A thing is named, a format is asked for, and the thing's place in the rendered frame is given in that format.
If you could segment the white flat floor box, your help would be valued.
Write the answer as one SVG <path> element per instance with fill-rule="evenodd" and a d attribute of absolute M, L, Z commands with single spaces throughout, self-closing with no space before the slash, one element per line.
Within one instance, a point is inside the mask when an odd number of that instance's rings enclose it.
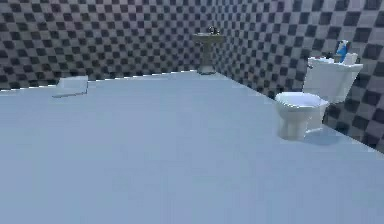
<path fill-rule="evenodd" d="M 62 77 L 54 88 L 53 97 L 67 97 L 86 94 L 88 91 L 87 76 Z"/>

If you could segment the white toilet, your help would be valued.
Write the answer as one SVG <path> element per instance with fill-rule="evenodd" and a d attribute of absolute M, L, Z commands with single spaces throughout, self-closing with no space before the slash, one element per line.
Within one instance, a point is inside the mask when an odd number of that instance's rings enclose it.
<path fill-rule="evenodd" d="M 285 91 L 275 96 L 281 118 L 277 134 L 286 140 L 303 140 L 323 129 L 326 109 L 342 103 L 363 64 L 337 63 L 333 59 L 310 57 L 300 91 Z"/>

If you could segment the blue spray bottle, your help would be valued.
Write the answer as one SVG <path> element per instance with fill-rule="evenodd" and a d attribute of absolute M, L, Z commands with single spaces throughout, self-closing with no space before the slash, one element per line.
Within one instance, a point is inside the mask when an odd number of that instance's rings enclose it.
<path fill-rule="evenodd" d="M 339 57 L 339 62 L 342 63 L 349 50 L 350 42 L 347 40 L 341 40 L 336 51 L 336 55 Z"/>

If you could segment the white paper roll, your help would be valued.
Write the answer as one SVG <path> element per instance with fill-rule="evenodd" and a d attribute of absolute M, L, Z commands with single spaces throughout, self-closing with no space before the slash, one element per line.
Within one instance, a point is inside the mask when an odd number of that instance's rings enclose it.
<path fill-rule="evenodd" d="M 357 58 L 358 58 L 357 53 L 347 53 L 343 63 L 345 65 L 353 65 L 356 63 Z"/>

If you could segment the grey pedestal sink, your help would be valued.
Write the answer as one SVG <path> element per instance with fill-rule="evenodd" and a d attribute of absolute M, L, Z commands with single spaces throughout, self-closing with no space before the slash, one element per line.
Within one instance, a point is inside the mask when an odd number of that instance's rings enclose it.
<path fill-rule="evenodd" d="M 214 74 L 215 69 L 211 59 L 212 45 L 223 42 L 224 37 L 221 34 L 196 33 L 192 35 L 192 39 L 194 42 L 201 43 L 203 49 L 198 73 L 201 75 Z"/>

